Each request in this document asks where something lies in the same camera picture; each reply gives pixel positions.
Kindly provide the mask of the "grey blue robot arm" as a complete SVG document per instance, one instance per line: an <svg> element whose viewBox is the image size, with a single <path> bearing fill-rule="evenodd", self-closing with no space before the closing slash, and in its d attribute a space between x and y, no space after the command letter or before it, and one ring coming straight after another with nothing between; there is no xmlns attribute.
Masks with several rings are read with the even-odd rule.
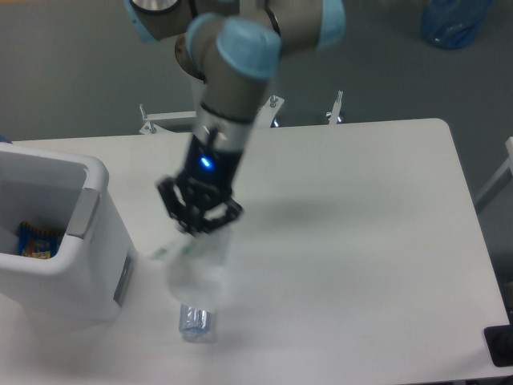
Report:
<svg viewBox="0 0 513 385"><path fill-rule="evenodd" d="M158 183L168 215L183 231L212 233L238 219L232 182L261 101L283 57L341 40L340 1L127 1L140 38L176 38L181 67L205 83L184 166Z"/></svg>

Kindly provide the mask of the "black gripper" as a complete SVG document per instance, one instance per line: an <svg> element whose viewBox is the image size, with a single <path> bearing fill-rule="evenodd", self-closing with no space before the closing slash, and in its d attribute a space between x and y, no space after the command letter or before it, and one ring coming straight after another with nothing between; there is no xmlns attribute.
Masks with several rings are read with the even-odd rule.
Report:
<svg viewBox="0 0 513 385"><path fill-rule="evenodd" d="M156 185L168 216L178 224L181 231L210 234L242 216L244 208L231 197L232 182L243 154L243 151L224 152L209 147L192 136L183 169L177 178L166 176ZM214 192L215 200L226 202L213 209L196 210L191 230L188 208L178 197L176 184L183 197L188 190L202 188Z"/></svg>

